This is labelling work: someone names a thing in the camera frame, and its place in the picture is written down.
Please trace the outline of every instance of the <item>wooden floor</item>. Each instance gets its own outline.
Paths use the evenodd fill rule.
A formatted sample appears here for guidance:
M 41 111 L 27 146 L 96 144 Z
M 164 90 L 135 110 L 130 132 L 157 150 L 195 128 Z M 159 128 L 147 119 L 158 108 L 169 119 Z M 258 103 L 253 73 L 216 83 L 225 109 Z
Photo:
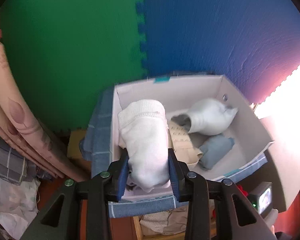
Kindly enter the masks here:
M 39 187 L 40 201 L 38 209 L 40 210 L 49 200 L 55 190 L 57 190 L 65 179 L 55 179 L 52 183 L 42 181 Z M 82 204 L 82 219 L 80 227 L 80 240 L 86 239 L 86 212 L 87 201 Z M 113 240 L 137 240 L 134 230 L 133 218 L 115 218 L 110 220 Z M 294 236 L 300 228 L 300 194 L 296 197 L 290 208 L 280 213 L 275 223 L 275 231 L 282 231 Z

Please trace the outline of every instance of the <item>floral curtain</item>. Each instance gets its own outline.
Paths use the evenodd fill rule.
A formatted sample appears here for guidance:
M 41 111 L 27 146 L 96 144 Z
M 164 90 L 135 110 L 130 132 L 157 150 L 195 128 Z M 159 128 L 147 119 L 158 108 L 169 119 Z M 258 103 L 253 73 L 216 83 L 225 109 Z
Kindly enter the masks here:
M 55 178 L 66 175 L 75 181 L 89 179 L 84 171 L 68 160 L 60 143 L 48 134 L 51 132 L 42 128 L 23 99 L 0 42 L 0 136 Z

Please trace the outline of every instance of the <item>metal screw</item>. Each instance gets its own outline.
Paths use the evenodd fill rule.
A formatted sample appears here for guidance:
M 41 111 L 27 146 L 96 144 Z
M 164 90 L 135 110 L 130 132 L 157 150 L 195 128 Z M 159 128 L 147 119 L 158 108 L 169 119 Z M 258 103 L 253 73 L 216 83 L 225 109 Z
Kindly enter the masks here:
M 102 178 L 107 178 L 107 177 L 110 176 L 110 172 L 109 171 L 103 171 L 103 172 L 100 173 L 100 176 Z
M 223 184 L 225 184 L 226 186 L 231 186 L 232 185 L 232 180 L 231 179 L 224 179 Z
M 72 179 L 67 179 L 66 181 L 65 181 L 65 185 L 67 186 L 67 187 L 70 187 L 70 186 L 72 186 L 73 185 L 73 180 Z
M 226 102 L 226 101 L 228 100 L 228 95 L 227 95 L 227 94 L 224 94 L 223 97 L 222 97 L 222 99 L 223 99 L 223 101 Z
M 187 176 L 188 176 L 189 178 L 193 179 L 193 178 L 195 178 L 195 177 L 197 176 L 197 174 L 196 174 L 195 172 L 193 172 L 193 171 L 189 171 L 189 172 L 187 173 Z

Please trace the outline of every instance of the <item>rolled white sock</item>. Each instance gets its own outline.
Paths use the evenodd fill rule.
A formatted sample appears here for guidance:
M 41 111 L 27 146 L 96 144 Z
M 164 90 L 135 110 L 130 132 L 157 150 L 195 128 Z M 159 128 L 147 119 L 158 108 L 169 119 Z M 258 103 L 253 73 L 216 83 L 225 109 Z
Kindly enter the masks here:
M 133 102 L 118 114 L 119 131 L 128 155 L 129 179 L 145 192 L 170 186 L 168 125 L 156 100 Z

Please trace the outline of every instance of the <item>green foam mat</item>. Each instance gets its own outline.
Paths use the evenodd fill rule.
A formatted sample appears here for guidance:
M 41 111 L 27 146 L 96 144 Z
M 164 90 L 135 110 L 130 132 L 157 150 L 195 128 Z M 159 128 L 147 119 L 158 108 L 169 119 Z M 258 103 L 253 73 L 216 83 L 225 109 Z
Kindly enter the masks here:
M 136 0 L 6 0 L 2 42 L 34 115 L 85 128 L 98 93 L 142 77 Z

